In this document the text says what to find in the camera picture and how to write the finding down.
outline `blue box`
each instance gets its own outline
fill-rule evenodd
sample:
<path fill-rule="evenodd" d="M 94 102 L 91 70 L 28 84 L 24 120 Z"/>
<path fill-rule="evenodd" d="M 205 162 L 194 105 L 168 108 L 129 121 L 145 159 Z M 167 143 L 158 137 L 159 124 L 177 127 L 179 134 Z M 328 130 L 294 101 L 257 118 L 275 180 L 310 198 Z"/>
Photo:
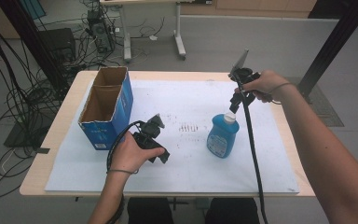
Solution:
<path fill-rule="evenodd" d="M 78 124 L 97 150 L 109 150 L 129 125 L 132 90 L 127 67 L 101 68 Z"/>

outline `table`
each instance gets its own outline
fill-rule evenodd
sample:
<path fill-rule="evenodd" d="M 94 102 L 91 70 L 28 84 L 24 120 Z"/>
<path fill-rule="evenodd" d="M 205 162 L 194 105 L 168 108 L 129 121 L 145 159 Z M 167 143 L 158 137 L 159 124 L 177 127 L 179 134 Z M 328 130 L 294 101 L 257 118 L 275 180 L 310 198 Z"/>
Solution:
<path fill-rule="evenodd" d="M 136 5 L 136 4 L 163 4 L 163 3 L 172 3 L 175 4 L 175 16 L 176 16 L 176 27 L 173 31 L 173 36 L 176 41 L 176 46 L 179 51 L 179 55 L 185 59 L 186 51 L 183 45 L 182 37 L 180 35 L 180 2 L 192 2 L 193 0 L 100 0 L 101 5 L 103 6 L 113 6 L 118 8 L 118 13 L 121 18 L 121 25 L 124 33 L 124 49 L 123 49 L 123 58 L 126 63 L 131 61 L 131 37 L 127 31 L 126 23 L 126 13 L 124 7 L 127 5 Z"/>
<path fill-rule="evenodd" d="M 20 193 L 28 196 L 98 196 L 99 192 L 45 191 L 54 160 L 89 83 L 98 71 L 82 71 L 77 74 L 61 109 L 53 121 L 41 147 L 49 148 L 48 154 L 37 154 L 27 176 L 22 182 Z M 200 72 L 144 72 L 130 71 L 131 79 L 138 80 L 216 80 L 230 81 L 227 73 Z M 314 196 L 296 152 L 296 146 L 280 105 L 271 104 L 271 109 L 286 149 L 287 156 L 296 175 L 299 193 L 296 196 Z"/>

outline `dish soap bottle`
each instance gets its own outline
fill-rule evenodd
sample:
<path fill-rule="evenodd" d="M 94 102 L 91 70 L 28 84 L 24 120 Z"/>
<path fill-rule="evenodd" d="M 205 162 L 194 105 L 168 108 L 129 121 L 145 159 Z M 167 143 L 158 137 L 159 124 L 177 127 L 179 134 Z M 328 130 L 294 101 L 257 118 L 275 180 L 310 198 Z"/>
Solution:
<path fill-rule="evenodd" d="M 235 135 L 240 125 L 235 114 L 231 112 L 214 116 L 212 123 L 206 146 L 215 156 L 226 158 L 234 146 Z"/>

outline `white paper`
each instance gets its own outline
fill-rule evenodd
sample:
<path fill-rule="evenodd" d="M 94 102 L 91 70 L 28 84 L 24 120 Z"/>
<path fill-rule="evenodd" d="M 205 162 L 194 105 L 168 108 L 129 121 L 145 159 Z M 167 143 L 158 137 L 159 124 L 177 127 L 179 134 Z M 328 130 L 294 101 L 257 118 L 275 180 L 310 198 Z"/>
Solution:
<path fill-rule="evenodd" d="M 242 105 L 240 130 L 231 154 L 220 159 L 206 147 L 212 118 L 228 112 L 236 87 L 219 81 L 132 80 L 131 122 L 160 114 L 165 124 L 156 139 L 171 153 L 163 164 L 147 161 L 132 175 L 125 193 L 257 193 L 257 182 Z M 60 147 L 46 190 L 101 191 L 107 151 L 95 150 L 77 124 L 86 92 Z M 298 186 L 268 104 L 250 105 L 255 148 L 266 193 L 294 194 Z"/>

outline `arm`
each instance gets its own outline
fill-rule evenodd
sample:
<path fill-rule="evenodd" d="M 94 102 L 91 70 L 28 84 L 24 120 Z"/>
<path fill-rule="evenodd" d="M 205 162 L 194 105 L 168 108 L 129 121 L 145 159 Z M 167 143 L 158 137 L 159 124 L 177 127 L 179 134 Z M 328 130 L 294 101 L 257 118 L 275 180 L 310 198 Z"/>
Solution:
<path fill-rule="evenodd" d="M 143 150 L 138 147 L 131 133 L 124 135 L 113 154 L 111 170 L 135 172 L 145 161 L 161 155 L 164 148 Z M 89 223 L 106 223 L 118 210 L 124 186 L 130 174 L 124 172 L 109 172 L 106 176 L 100 200 L 89 218 Z"/>
<path fill-rule="evenodd" d="M 282 85 L 287 82 L 272 71 L 264 71 L 260 79 L 243 87 L 268 92 L 281 101 L 304 171 L 329 221 L 358 223 L 358 162 L 319 120 L 296 87 Z M 255 95 L 264 101 L 262 93 Z"/>

